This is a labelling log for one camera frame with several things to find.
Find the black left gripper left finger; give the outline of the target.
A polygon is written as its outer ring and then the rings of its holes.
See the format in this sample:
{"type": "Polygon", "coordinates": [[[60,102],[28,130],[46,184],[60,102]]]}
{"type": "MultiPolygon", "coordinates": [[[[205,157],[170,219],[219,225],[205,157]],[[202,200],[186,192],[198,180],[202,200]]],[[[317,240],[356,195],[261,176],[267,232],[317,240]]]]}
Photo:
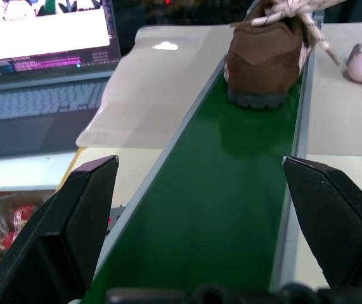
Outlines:
{"type": "Polygon", "coordinates": [[[117,156],[82,164],[0,261],[0,303],[69,303],[91,287],[107,233],[117,156]]]}

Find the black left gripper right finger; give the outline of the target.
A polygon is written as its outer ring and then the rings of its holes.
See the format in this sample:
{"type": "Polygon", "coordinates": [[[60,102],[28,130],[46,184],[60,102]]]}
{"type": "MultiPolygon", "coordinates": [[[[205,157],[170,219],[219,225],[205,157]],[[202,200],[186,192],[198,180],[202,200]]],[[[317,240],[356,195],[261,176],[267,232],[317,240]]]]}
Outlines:
{"type": "Polygon", "coordinates": [[[283,170],[301,231],[327,283],[362,286],[362,190],[324,163],[288,156],[283,170]]]}

